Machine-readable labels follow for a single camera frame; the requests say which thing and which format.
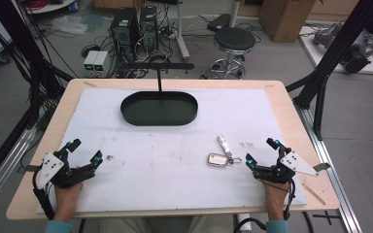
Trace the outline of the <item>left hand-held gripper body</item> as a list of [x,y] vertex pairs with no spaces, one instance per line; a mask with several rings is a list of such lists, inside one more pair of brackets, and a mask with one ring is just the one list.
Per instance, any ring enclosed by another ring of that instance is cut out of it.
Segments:
[[68,154],[65,150],[47,153],[44,157],[37,188],[42,189],[52,183],[60,188],[68,188],[95,176],[96,169],[92,169],[89,163],[83,167],[71,168],[68,162]]

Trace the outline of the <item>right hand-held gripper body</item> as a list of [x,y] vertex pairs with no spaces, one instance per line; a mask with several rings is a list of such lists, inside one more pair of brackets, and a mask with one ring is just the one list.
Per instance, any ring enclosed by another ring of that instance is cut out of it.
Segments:
[[254,177],[272,183],[288,183],[296,173],[316,177],[319,173],[298,153],[284,146],[278,146],[278,159],[270,167],[255,165]]

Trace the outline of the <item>black oval tray with stand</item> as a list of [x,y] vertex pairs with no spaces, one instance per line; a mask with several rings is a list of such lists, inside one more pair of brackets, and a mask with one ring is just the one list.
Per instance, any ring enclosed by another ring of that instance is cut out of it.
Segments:
[[161,70],[192,70],[191,63],[125,63],[124,69],[153,69],[157,72],[158,91],[138,91],[125,97],[120,104],[123,119],[135,126],[179,126],[197,117],[198,102],[189,93],[164,91]]

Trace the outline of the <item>person's right hand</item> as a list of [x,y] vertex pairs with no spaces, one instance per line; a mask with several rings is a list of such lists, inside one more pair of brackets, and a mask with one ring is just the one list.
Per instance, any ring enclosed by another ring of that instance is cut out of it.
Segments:
[[289,191],[289,183],[262,181],[265,190],[265,208],[271,218],[283,218],[284,201]]

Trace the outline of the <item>thin wooden stick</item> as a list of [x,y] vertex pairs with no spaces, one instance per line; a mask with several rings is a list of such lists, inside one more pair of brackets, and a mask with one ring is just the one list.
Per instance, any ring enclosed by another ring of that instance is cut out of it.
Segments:
[[302,183],[302,186],[307,190],[313,197],[315,197],[323,206],[326,206],[326,201],[322,197],[322,194],[315,191],[312,187],[307,185],[306,183]]

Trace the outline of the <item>white bench power supply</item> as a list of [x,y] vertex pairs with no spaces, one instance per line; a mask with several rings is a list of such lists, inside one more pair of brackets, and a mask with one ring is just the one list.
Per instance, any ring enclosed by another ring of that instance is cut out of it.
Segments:
[[93,62],[96,78],[105,78],[110,65],[110,57],[106,51],[99,51]]
[[89,78],[92,78],[96,72],[94,69],[94,61],[97,57],[97,50],[90,50],[85,58],[84,67]]

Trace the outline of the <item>white board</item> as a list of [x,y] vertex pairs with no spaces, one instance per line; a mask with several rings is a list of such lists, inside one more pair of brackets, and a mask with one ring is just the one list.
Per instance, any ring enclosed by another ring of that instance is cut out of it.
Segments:
[[[316,30],[311,28],[310,26],[303,26],[299,33],[299,40],[304,49],[307,51],[313,65],[317,67],[322,60],[326,49],[322,45],[315,45],[313,43],[315,32]],[[373,56],[370,55],[368,57],[368,60],[370,61],[370,63],[359,71],[360,74],[373,75]]]

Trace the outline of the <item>clear plastic bag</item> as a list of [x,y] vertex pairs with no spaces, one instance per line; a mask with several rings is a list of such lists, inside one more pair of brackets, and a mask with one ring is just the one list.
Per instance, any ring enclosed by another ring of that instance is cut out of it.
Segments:
[[84,35],[88,29],[88,25],[83,23],[81,17],[64,16],[53,19],[51,21],[51,28],[69,34]]

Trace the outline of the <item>grey device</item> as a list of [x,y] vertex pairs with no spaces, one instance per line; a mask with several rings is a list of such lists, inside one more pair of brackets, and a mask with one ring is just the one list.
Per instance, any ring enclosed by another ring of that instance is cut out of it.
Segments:
[[329,28],[317,32],[314,36],[313,44],[322,45],[327,50],[338,35],[341,28],[341,23],[333,23]]

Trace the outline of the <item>large black computer tower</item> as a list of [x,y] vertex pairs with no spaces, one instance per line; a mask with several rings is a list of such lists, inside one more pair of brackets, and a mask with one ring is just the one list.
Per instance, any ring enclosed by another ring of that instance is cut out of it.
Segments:
[[110,29],[125,59],[134,62],[136,60],[135,45],[140,39],[136,9],[118,8]]

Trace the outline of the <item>brown cardboard box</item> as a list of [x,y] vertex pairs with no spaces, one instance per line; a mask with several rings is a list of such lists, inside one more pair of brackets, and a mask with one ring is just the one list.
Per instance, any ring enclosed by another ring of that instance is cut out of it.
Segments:
[[263,0],[259,22],[273,43],[293,43],[317,0]]

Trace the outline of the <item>black flat case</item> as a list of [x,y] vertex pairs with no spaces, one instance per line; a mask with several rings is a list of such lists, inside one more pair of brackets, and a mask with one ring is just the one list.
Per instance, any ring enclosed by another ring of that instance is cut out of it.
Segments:
[[210,21],[207,25],[207,29],[213,32],[217,32],[225,27],[229,26],[230,14],[222,14]]

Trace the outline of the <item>slim black computer tower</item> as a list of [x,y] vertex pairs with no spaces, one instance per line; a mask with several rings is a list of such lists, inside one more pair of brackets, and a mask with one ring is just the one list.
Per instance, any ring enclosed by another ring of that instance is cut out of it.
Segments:
[[152,52],[158,49],[157,45],[157,18],[156,6],[143,6],[140,12],[140,29],[144,51]]

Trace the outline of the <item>white metal table leg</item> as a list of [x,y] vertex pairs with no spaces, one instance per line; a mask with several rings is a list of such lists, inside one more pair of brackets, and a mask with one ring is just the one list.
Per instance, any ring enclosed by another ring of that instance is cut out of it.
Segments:
[[176,0],[177,3],[177,29],[175,30],[176,41],[179,46],[182,61],[188,62],[190,54],[187,49],[187,44],[183,37],[183,0]]

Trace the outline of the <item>black metal frame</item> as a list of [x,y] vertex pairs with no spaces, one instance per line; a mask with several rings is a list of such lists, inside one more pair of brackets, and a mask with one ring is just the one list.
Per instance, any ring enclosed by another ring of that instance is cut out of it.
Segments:
[[65,91],[62,81],[74,77],[46,59],[12,0],[0,0],[0,22],[12,39],[9,43],[0,33],[0,43],[29,83],[27,125],[46,129]]
[[309,109],[311,101],[317,98],[313,132],[320,141],[322,140],[322,114],[327,81],[341,58],[347,54],[359,33],[372,18],[373,0],[359,0],[318,66],[305,78],[286,86],[287,92],[302,87],[301,92],[292,99],[293,104],[300,109]]

